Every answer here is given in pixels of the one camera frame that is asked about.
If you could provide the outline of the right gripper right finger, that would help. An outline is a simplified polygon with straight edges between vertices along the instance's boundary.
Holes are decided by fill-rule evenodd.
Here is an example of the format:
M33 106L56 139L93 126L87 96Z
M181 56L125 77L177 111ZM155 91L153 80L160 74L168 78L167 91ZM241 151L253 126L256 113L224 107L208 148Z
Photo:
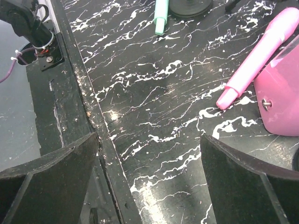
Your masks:
M201 160L219 224L297 224L299 173L204 134Z

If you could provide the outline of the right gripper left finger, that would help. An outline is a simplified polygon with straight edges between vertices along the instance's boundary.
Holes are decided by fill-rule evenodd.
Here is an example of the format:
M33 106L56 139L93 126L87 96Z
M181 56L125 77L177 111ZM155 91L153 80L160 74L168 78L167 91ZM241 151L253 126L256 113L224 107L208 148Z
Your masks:
M99 142L90 133L72 144L0 173L2 224L76 224Z

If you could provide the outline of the round base stand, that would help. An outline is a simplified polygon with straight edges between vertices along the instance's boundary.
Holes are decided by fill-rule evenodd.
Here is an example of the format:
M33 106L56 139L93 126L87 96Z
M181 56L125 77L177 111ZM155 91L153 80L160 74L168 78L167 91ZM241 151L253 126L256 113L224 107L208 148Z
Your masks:
M213 0L170 0L171 13L179 18L203 16L213 7Z

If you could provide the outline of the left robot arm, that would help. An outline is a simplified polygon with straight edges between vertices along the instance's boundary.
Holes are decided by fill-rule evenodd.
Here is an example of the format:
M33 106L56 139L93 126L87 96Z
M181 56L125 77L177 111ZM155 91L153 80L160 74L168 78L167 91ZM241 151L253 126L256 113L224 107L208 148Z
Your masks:
M35 50L42 71L64 61L61 46L51 20L50 12L37 0L2 0L0 19L10 24L19 37L24 37Z

